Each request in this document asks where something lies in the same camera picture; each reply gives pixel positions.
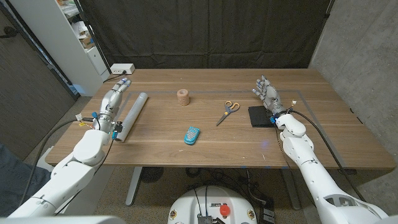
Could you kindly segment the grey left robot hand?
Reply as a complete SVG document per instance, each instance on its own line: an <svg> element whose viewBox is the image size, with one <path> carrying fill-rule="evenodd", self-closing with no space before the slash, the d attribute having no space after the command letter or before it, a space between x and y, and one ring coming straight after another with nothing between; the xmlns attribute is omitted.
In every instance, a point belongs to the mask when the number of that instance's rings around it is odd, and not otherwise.
<svg viewBox="0 0 398 224"><path fill-rule="evenodd" d="M123 92L128 89L131 81L123 78L118 81L102 99L97 118L93 121L96 130L110 133L114 130L114 119L122 102Z"/></svg>

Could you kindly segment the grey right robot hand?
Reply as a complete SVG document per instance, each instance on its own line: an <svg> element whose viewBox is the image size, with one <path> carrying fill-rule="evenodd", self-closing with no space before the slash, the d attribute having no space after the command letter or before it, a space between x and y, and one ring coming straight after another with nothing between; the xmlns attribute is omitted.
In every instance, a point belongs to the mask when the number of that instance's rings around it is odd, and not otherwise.
<svg viewBox="0 0 398 224"><path fill-rule="evenodd" d="M269 110L276 118L287 113L277 90L264 75L261 75L261 79L257 79L256 88L253 88L252 92L260 98L265 109Z"/></svg>

